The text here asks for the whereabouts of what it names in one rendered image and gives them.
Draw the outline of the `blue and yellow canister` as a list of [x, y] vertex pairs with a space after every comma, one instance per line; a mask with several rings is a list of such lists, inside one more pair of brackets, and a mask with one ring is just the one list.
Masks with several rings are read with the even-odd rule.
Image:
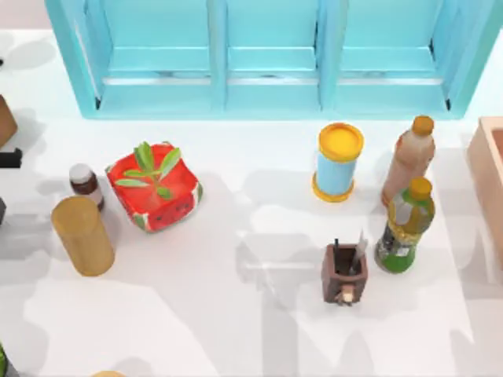
[[349, 197], [363, 146], [361, 131], [348, 123], [331, 123], [321, 130], [312, 177], [312, 188], [319, 199], [336, 203]]

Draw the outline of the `salmon shallow box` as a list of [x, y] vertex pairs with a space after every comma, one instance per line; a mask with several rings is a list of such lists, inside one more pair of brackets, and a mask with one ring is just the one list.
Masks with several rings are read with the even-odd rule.
[[503, 277], [503, 116], [483, 116], [467, 148], [479, 205]]

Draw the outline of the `green bottle yellow cap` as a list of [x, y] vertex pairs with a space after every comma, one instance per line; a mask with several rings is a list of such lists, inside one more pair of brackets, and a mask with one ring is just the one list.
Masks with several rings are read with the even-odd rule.
[[376, 262], [389, 273], [403, 273], [414, 262], [417, 245], [435, 216], [431, 182], [413, 178], [387, 208], [387, 224], [375, 247]]

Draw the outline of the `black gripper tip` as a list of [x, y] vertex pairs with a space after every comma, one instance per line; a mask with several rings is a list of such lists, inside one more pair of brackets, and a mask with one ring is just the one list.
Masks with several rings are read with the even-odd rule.
[[23, 151], [15, 148], [12, 152], [0, 152], [0, 169], [19, 169], [22, 164]]

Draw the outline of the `tan wooden cylinder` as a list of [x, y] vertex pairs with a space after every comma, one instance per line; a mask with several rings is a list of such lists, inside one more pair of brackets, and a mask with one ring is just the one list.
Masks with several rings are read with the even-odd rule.
[[94, 201], [65, 198], [54, 207], [51, 222], [79, 274], [100, 276], [112, 267], [115, 252]]

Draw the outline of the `small brown medicine bottle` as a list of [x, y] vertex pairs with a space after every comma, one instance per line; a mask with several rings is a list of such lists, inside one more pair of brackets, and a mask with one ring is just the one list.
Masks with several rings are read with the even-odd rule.
[[84, 164], [77, 163], [69, 170], [69, 181], [74, 193], [78, 196], [85, 196], [97, 205], [99, 211], [105, 206], [105, 199], [101, 192], [97, 175], [92, 169]]

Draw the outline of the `green plant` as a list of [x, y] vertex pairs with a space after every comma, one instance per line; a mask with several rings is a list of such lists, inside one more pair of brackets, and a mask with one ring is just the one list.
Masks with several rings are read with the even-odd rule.
[[126, 188], [145, 188], [152, 186], [155, 193], [164, 200], [172, 199], [170, 189], [162, 184], [162, 180], [180, 162], [182, 157], [179, 148], [171, 149], [156, 164], [152, 146], [143, 141], [134, 149], [134, 159], [138, 169], [129, 169], [123, 172], [123, 177], [114, 181], [117, 186]]

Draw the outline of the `grey pen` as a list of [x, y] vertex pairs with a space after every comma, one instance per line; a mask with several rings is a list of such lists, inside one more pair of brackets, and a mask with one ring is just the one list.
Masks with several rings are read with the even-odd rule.
[[367, 245], [368, 245], [368, 240], [365, 237], [364, 231], [362, 230], [359, 235], [358, 243], [356, 244], [356, 246], [354, 248], [354, 257], [353, 257], [353, 261], [351, 264], [351, 269], [354, 272], [356, 271], [356, 269], [358, 267], [358, 263], [360, 262], [360, 259], [362, 258], [362, 256], [365, 255]]

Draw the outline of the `brown wooden block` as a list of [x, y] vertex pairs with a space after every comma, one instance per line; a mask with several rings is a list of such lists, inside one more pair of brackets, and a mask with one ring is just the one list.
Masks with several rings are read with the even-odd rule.
[[0, 148], [17, 132], [17, 122], [13, 117], [6, 99], [0, 94]]

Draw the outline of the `red watermelon plant pot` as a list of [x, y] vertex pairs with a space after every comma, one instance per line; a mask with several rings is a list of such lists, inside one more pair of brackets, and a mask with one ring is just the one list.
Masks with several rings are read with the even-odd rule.
[[[160, 164], [171, 149], [177, 148], [167, 141], [151, 146], [156, 164]], [[107, 167], [106, 175], [128, 217], [145, 232], [159, 232], [181, 221], [194, 212], [202, 200], [203, 186], [182, 158], [162, 180], [162, 184], [172, 193], [170, 200], [158, 196], [152, 186], [145, 188], [117, 186], [114, 181], [122, 178], [123, 172], [129, 169], [138, 169], [134, 151]]]

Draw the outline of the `light blue rack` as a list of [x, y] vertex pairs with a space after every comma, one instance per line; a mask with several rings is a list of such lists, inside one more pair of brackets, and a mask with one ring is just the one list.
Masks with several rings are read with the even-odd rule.
[[45, 0], [88, 119], [459, 119], [503, 0]]

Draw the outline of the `brown tea bottle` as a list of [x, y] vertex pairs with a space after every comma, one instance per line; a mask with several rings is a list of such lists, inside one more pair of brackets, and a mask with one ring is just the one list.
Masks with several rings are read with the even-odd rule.
[[418, 115], [412, 126], [398, 138], [381, 191], [381, 202], [385, 207], [408, 187], [413, 178], [425, 175], [435, 155], [434, 125], [429, 116]]

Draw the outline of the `brown pen holder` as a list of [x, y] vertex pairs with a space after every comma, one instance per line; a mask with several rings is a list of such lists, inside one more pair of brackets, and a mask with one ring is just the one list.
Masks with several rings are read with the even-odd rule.
[[352, 306], [360, 302], [368, 280], [366, 254], [362, 256], [354, 272], [351, 264], [356, 243], [339, 243], [339, 245], [336, 262], [333, 260], [334, 243], [328, 244], [325, 248], [321, 266], [322, 295], [327, 303]]

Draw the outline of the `green object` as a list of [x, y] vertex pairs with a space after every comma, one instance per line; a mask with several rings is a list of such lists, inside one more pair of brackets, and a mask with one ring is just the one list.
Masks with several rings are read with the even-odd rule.
[[0, 343], [0, 377], [20, 377]]

